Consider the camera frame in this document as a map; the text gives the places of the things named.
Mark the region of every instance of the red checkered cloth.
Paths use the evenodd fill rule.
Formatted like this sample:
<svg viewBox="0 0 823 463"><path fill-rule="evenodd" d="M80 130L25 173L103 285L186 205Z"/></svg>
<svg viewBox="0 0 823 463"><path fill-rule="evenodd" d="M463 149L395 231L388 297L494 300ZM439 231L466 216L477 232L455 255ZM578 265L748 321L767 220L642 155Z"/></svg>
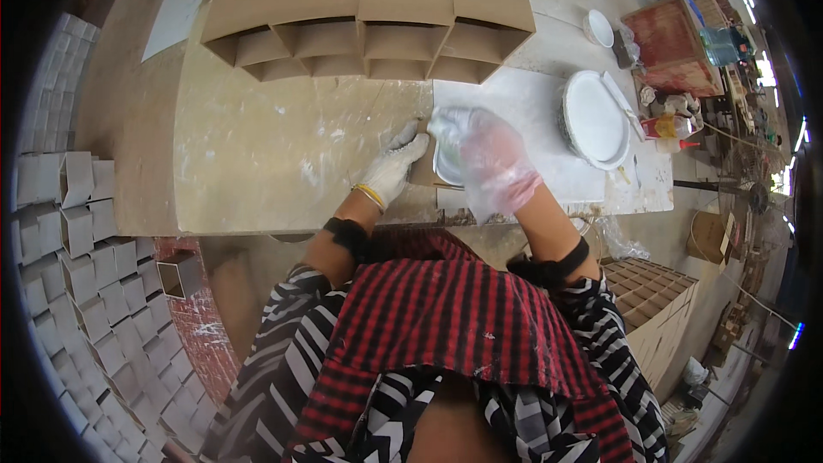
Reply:
<svg viewBox="0 0 823 463"><path fill-rule="evenodd" d="M567 397L603 460L634 460L617 404L544 291L448 234L398 240L386 257L417 258L358 267L291 448L329 437L345 446L378 375L428 365Z"/></svg>

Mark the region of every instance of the worktable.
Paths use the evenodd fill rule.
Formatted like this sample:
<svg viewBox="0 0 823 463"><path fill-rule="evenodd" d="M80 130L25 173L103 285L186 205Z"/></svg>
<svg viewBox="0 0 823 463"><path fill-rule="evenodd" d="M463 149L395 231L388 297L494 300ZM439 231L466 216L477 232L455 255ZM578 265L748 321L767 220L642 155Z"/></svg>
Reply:
<svg viewBox="0 0 823 463"><path fill-rule="evenodd" d="M126 235L297 232L322 227L403 123L427 117L432 82L362 77L259 83L199 44L204 0L189 40L140 63L162 0L117 0L91 58L76 149L114 158L115 215ZM582 31L588 9L613 22L637 0L530 0L537 33L507 66L560 78L607 70L637 108L634 81L611 50ZM632 157L637 154L642 187ZM673 208L671 157L634 137L602 203L565 202L573 216ZM408 186L385 223L453 225L436 190Z"/></svg>

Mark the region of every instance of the white knit glove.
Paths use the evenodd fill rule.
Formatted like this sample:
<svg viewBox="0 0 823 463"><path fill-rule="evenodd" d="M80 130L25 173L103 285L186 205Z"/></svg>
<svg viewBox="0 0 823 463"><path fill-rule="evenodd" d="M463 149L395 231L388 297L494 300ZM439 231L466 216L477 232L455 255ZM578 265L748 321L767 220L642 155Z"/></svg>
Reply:
<svg viewBox="0 0 823 463"><path fill-rule="evenodd" d="M406 175L413 162L423 157L429 147L429 135L417 132L417 120L409 121L400 134L388 144L365 172L365 177L356 185L372 201L386 211L406 186Z"/></svg>

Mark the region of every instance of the arm sleeve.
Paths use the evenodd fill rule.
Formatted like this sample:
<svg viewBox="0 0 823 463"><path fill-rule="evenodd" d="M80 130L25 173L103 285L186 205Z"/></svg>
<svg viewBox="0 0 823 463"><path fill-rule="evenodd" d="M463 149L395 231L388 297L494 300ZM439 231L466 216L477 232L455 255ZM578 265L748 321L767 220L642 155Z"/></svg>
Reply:
<svg viewBox="0 0 823 463"><path fill-rule="evenodd" d="M565 289L550 290L549 297L620 408L635 459L668 461L660 405L631 352L623 316L617 311L605 276L601 274L600 281L581 279Z"/></svg>
<svg viewBox="0 0 823 463"><path fill-rule="evenodd" d="M303 264L272 289L252 352L207 431L201 461L280 459L344 300L345 292Z"/></svg>

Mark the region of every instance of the plastic glove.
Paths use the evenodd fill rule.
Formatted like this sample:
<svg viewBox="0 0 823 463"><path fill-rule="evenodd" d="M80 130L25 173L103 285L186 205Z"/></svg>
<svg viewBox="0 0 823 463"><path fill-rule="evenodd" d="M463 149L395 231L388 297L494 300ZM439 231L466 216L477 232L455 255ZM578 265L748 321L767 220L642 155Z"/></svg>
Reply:
<svg viewBox="0 0 823 463"><path fill-rule="evenodd" d="M429 147L429 135L417 133L417 120L409 121L365 172L355 188L362 190L381 211L394 201L406 186L406 175L413 162L423 157Z"/></svg>
<svg viewBox="0 0 823 463"><path fill-rule="evenodd" d="M459 150L466 200L479 224L494 213L513 214L543 182L520 133L491 111L436 108L429 131Z"/></svg>

